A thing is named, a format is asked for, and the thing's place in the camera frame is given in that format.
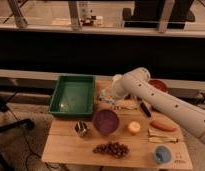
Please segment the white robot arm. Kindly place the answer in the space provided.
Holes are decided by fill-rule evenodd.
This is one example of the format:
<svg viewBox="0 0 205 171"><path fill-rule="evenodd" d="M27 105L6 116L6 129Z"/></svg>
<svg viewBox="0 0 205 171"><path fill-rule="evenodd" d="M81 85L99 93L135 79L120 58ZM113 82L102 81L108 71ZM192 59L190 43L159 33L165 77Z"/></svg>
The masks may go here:
<svg viewBox="0 0 205 171"><path fill-rule="evenodd" d="M109 94L123 99L128 94L150 103L205 145L205 110L180 100L149 84L150 73L140 67L123 74L109 85Z"/></svg>

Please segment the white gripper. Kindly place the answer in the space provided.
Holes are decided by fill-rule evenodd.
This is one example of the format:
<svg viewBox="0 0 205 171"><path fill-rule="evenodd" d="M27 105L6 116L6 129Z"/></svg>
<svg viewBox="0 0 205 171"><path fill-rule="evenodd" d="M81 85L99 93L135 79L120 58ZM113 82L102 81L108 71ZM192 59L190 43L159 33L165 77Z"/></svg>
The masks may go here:
<svg viewBox="0 0 205 171"><path fill-rule="evenodd" d="M122 88L120 83L121 77L121 74L114 75L112 77L112 83L108 87L108 92L114 99L122 99L124 97L124 89Z"/></svg>

